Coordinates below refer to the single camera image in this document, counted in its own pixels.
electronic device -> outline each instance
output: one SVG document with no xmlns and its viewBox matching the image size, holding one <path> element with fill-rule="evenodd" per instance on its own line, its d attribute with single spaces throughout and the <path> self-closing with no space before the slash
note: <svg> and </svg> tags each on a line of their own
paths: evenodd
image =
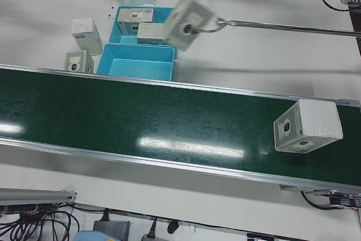
<svg viewBox="0 0 361 241">
<path fill-rule="evenodd" d="M 334 102 L 300 99 L 274 122 L 275 148 L 305 154 L 344 137 Z"/>
<path fill-rule="evenodd" d="M 122 8 L 117 18 L 118 26 L 123 35 L 136 35 L 140 23 L 151 23 L 152 20 L 152 8 Z"/>
<path fill-rule="evenodd" d="M 72 20 L 72 35 L 79 48 L 87 50 L 91 56 L 100 55 L 103 42 L 92 18 L 78 18 Z"/>
<path fill-rule="evenodd" d="M 164 45 L 163 24 L 158 23 L 140 23 L 137 33 L 138 43 L 148 45 Z"/>
<path fill-rule="evenodd" d="M 64 70 L 78 73 L 93 73 L 94 61 L 87 50 L 65 53 Z"/>
<path fill-rule="evenodd" d="M 215 9 L 209 0 L 180 0 L 163 26 L 164 40 L 186 51 L 213 18 Z"/>
<path fill-rule="evenodd" d="M 79 231 L 74 241 L 122 241 L 100 231 Z"/>
<path fill-rule="evenodd" d="M 93 231 L 113 236 L 121 241 L 128 241 L 130 221 L 94 221 Z"/>
</svg>

green conveyor belt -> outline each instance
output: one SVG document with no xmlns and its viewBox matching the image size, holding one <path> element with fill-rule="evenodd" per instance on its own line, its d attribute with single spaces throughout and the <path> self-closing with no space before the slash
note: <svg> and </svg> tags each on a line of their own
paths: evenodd
<svg viewBox="0 0 361 241">
<path fill-rule="evenodd" d="M 361 186 L 361 113 L 344 139 L 276 152 L 273 121 L 295 101 L 0 69 L 1 138 Z"/>
</svg>

white table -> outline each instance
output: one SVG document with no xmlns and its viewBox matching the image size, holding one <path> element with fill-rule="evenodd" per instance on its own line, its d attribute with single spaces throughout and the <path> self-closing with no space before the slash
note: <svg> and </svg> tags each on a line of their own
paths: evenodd
<svg viewBox="0 0 361 241">
<path fill-rule="evenodd" d="M 177 0 L 158 0 L 173 6 Z M 319 0 L 213 0 L 226 19 L 351 30 Z M 62 69 L 78 50 L 71 19 L 93 17 L 106 42 L 112 0 L 0 0 L 0 62 Z M 96 66 L 99 57 L 94 58 Z M 325 98 L 361 99 L 354 38 L 226 28 L 179 54 L 174 79 Z M 1 149 L 0 187 L 74 190 L 78 201 L 308 240 L 360 238 L 356 214 L 309 207 L 278 186 L 183 171 Z"/>
</svg>

blue tray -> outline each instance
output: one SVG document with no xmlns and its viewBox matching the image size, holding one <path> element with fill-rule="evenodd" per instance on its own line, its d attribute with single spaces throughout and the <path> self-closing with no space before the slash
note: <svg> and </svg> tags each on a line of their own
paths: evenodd
<svg viewBox="0 0 361 241">
<path fill-rule="evenodd" d="M 117 11 L 117 15 L 114 19 L 113 29 L 111 36 L 109 38 L 109 43 L 126 43 L 126 44 L 138 44 L 137 35 L 123 35 L 120 31 L 120 28 L 117 24 L 117 18 L 120 9 L 122 8 L 152 8 L 153 9 L 153 23 L 164 23 L 170 15 L 173 8 L 166 7 L 139 7 L 139 6 L 120 6 Z M 172 47 L 171 45 L 157 45 L 157 46 L 165 46 Z M 177 58 L 178 53 L 175 48 L 175 58 Z"/>
<path fill-rule="evenodd" d="M 170 81 L 174 54 L 171 46 L 108 43 L 96 73 Z"/>
</svg>

blue plastic container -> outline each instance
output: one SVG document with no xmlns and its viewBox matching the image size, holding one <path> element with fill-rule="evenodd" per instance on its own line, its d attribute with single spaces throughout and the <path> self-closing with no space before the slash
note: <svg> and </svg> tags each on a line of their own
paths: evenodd
<svg viewBox="0 0 361 241">
<path fill-rule="evenodd" d="M 166 7 L 138 7 L 138 6 L 120 6 L 117 11 L 117 15 L 114 20 L 113 29 L 111 36 L 109 38 L 109 43 L 126 43 L 126 44 L 138 44 L 137 35 L 122 35 L 120 28 L 117 24 L 117 18 L 120 9 L 122 8 L 152 8 L 153 9 L 153 23 L 164 23 L 168 16 L 170 15 L 173 8 Z M 171 45 L 157 45 L 157 46 L 165 46 L 172 47 Z M 175 49 L 175 58 L 177 58 L 177 50 Z"/>
<path fill-rule="evenodd" d="M 74 237 L 74 241 L 120 241 L 100 231 L 80 231 Z"/>
<path fill-rule="evenodd" d="M 170 81 L 175 50 L 170 46 L 108 43 L 97 74 Z"/>
</svg>

